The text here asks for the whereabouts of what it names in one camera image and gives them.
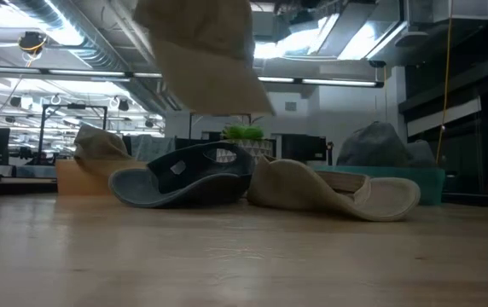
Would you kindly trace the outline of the tan baseball cap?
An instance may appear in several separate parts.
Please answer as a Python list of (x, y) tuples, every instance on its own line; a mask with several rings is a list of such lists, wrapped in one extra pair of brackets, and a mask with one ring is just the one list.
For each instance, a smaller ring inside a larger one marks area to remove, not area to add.
[(106, 130), (84, 125), (79, 129), (74, 144), (74, 159), (78, 166), (93, 175), (110, 177), (116, 171), (145, 168), (144, 162), (127, 153), (121, 137)]
[(259, 159), (247, 191), (248, 202), (255, 206), (334, 212), (370, 222), (400, 221), (420, 199), (420, 187), (409, 179), (315, 171), (269, 156)]
[(248, 0), (138, 0), (134, 20), (168, 90), (188, 109), (214, 115), (272, 114), (253, 69)]

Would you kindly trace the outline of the grey baseball cap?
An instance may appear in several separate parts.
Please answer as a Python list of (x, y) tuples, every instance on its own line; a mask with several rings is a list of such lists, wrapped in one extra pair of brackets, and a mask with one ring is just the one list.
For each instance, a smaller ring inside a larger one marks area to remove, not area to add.
[(428, 142), (418, 140), (406, 145), (409, 152), (409, 165), (415, 168), (433, 168), (436, 166), (433, 151)]
[(336, 164), (406, 167), (410, 164), (410, 153), (391, 124), (374, 122), (345, 139)]
[(165, 154), (143, 169), (116, 171), (108, 187), (137, 208), (231, 204), (247, 191), (254, 168), (253, 156), (234, 143), (210, 142)]

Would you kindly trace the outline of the white triangle-patterned plant pot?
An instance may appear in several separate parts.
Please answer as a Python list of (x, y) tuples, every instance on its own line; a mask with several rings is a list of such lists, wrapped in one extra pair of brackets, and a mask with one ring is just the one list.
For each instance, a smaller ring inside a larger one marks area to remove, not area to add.
[[(260, 158), (264, 155), (272, 156), (274, 154), (274, 145), (270, 140), (249, 140), (249, 139), (229, 139), (225, 142), (234, 143), (238, 147), (244, 149), (253, 157), (253, 161), (257, 164)], [(227, 149), (218, 149), (216, 152), (217, 162), (232, 162), (236, 158), (236, 154)]]

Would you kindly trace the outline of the green artificial plant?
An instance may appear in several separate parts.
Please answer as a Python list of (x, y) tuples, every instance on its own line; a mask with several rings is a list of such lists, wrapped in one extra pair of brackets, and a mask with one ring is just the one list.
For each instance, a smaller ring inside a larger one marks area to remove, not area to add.
[(257, 124), (256, 119), (249, 118), (247, 124), (238, 123), (226, 125), (221, 132), (221, 138), (226, 140), (252, 140), (259, 141), (264, 139), (264, 130)]

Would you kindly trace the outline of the black screen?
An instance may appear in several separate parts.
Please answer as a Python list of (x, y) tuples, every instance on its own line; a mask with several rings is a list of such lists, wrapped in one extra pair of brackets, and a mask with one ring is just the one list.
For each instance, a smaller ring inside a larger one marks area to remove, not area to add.
[(282, 135), (282, 158), (300, 162), (325, 161), (327, 159), (327, 142), (323, 136)]

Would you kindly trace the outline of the grey-blue panel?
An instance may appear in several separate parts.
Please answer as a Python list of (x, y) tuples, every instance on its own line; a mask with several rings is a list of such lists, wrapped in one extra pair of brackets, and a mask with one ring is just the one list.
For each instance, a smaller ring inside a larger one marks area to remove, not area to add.
[(176, 150), (174, 138), (140, 135), (131, 137), (132, 156), (138, 161), (150, 162)]

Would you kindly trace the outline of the long ceiling light bar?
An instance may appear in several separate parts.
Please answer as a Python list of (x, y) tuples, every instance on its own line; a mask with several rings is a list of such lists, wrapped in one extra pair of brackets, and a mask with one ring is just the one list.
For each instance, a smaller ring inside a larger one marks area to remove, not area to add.
[[(115, 71), (95, 71), (95, 70), (74, 70), (74, 69), (53, 69), (53, 68), (33, 68), (33, 67), (0, 67), (0, 73), (18, 75), (56, 75), (68, 77), (87, 77), (87, 78), (106, 78), (126, 82), (130, 78), (162, 78), (158, 72), (115, 72)], [(306, 84), (321, 86), (342, 86), (360, 88), (380, 88), (384, 85), (380, 81), (358, 81), (344, 79), (326, 78), (288, 78), (288, 77), (265, 77), (259, 76), (259, 80), (264, 83), (273, 84)]]

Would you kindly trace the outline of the orange translucent plastic bin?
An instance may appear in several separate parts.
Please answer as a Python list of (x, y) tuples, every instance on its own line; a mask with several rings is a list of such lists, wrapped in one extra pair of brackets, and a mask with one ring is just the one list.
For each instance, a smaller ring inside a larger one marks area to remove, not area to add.
[(63, 196), (110, 196), (108, 179), (127, 169), (145, 169), (146, 163), (128, 160), (59, 159), (55, 163), (58, 193)]

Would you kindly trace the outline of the teal translucent plastic bin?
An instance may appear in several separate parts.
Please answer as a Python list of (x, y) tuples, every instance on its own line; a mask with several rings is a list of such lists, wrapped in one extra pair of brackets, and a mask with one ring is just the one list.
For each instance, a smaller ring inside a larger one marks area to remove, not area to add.
[(339, 171), (369, 177), (399, 177), (415, 182), (421, 189), (421, 206), (438, 206), (442, 203), (445, 172), (438, 168), (401, 168), (380, 166), (313, 166), (315, 171)]

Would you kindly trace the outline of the person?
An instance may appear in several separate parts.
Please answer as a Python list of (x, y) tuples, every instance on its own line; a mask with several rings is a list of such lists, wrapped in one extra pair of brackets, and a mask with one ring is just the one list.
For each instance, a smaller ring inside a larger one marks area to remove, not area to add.
[(55, 164), (55, 156), (53, 154), (48, 155), (45, 152), (39, 153), (35, 156), (32, 161), (27, 163), (28, 165), (54, 165)]

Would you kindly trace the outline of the black metal frame stand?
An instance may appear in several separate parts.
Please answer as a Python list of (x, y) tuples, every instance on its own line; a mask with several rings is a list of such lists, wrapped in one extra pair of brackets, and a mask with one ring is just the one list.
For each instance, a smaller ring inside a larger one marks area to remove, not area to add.
[(203, 133), (221, 133), (226, 127), (232, 125), (250, 125), (251, 114), (222, 114), (212, 115), (204, 113), (190, 113), (188, 119), (187, 137), (189, 140), (202, 140)]
[(38, 160), (37, 165), (41, 162), (41, 156), (43, 153), (43, 143), (44, 143), (44, 132), (45, 132), (45, 123), (46, 121), (53, 115), (56, 114), (61, 108), (67, 109), (74, 109), (74, 110), (85, 110), (89, 109), (101, 109), (103, 111), (102, 115), (102, 129), (107, 129), (107, 112), (108, 107), (106, 106), (97, 106), (97, 105), (87, 105), (87, 104), (78, 104), (78, 103), (68, 103), (68, 104), (44, 104), (42, 105), (42, 113), (41, 113), (41, 121), (40, 121), (40, 131), (39, 131), (39, 141), (38, 141)]

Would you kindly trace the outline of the silver ventilation duct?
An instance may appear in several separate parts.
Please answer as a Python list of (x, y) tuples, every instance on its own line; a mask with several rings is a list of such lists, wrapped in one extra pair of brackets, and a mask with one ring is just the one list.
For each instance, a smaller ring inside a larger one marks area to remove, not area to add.
[(3, 0), (17, 13), (94, 70), (130, 71), (131, 66), (73, 0)]

